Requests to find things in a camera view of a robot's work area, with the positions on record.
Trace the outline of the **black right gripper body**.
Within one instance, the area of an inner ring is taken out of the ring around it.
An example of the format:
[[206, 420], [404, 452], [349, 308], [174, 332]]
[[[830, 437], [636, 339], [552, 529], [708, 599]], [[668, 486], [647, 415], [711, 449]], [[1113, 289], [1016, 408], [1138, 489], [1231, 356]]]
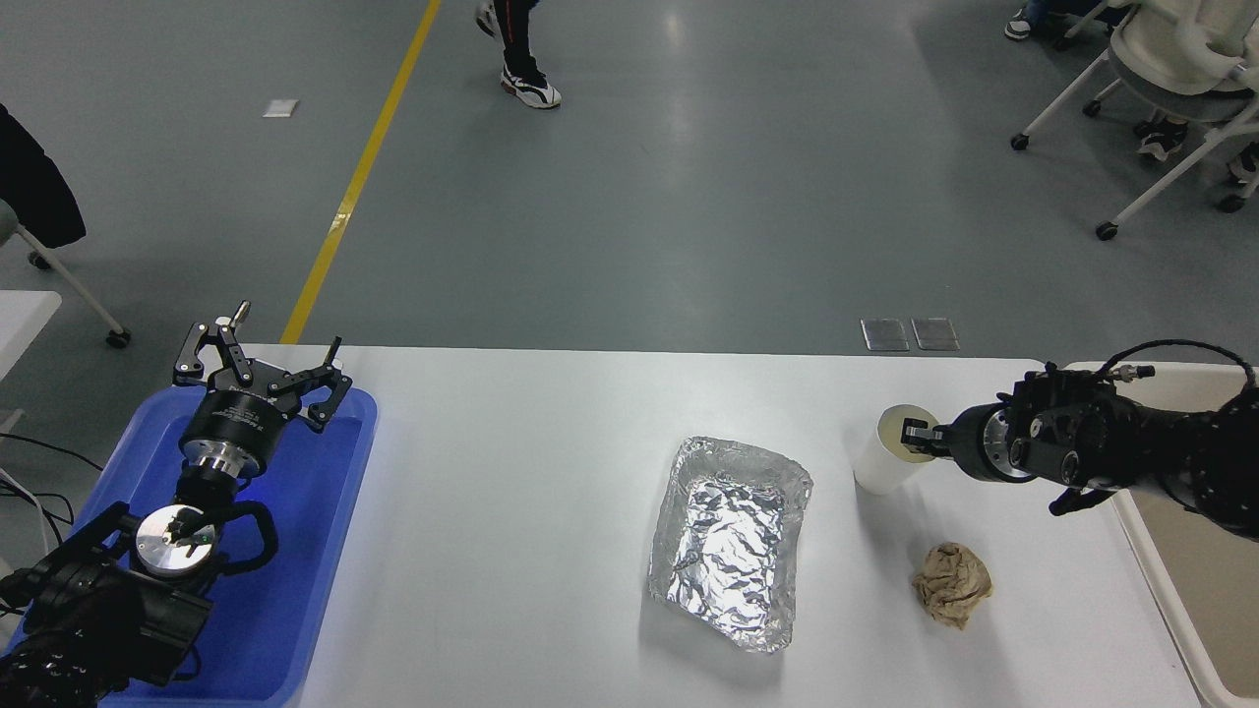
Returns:
[[973, 406], [958, 414], [948, 426], [947, 447], [956, 465], [969, 477], [980, 481], [998, 481], [998, 467], [990, 461], [985, 443], [985, 430], [990, 418], [1001, 411], [1001, 404]]

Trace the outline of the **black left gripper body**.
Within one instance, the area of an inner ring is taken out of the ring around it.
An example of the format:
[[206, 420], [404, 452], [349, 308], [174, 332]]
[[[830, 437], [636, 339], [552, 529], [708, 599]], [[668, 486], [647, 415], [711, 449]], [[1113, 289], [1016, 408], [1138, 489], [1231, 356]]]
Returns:
[[266, 472], [285, 427], [300, 412], [293, 394], [279, 398], [254, 391], [206, 385], [206, 396], [179, 438], [184, 460], [222, 472]]

